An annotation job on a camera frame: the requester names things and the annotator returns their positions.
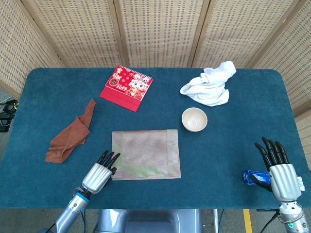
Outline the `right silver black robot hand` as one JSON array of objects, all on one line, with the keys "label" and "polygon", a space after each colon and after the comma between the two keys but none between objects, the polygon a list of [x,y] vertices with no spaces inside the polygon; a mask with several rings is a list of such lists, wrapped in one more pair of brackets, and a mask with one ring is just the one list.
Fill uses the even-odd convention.
[{"label": "right silver black robot hand", "polygon": [[280,202],[296,201],[301,195],[297,174],[294,166],[290,163],[288,155],[283,145],[278,141],[273,141],[262,137],[265,148],[259,143],[255,143],[260,151],[264,164],[270,177],[270,184],[260,181],[253,174],[251,180],[258,186],[272,192]]}]

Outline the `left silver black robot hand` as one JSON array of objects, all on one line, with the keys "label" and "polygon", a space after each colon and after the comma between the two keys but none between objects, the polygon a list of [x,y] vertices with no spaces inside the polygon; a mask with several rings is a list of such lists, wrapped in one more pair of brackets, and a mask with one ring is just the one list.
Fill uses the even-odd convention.
[{"label": "left silver black robot hand", "polygon": [[93,165],[82,181],[82,186],[91,194],[99,193],[117,168],[114,165],[120,153],[109,152],[106,150],[97,162]]}]

